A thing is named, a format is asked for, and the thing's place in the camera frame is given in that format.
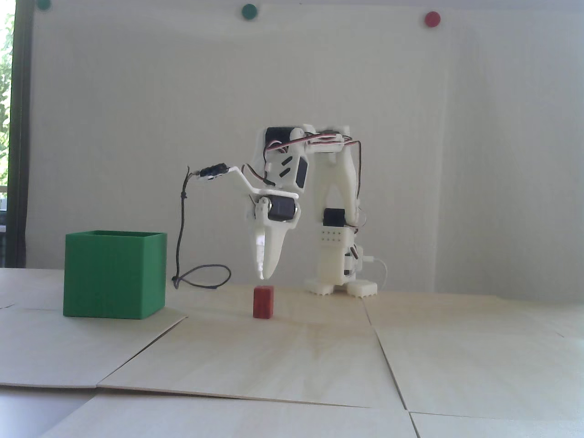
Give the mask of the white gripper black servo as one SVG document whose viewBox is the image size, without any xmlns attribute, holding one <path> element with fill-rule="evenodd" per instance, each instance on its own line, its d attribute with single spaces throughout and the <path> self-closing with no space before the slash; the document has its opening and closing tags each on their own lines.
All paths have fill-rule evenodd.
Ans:
<svg viewBox="0 0 584 438">
<path fill-rule="evenodd" d="M 246 219 L 254 224 L 254 261 L 259 279 L 269 279 L 275 273 L 286 234 L 290 228 L 296 228 L 300 215 L 297 200 L 290 196 L 263 194 L 251 197 Z"/>
</svg>

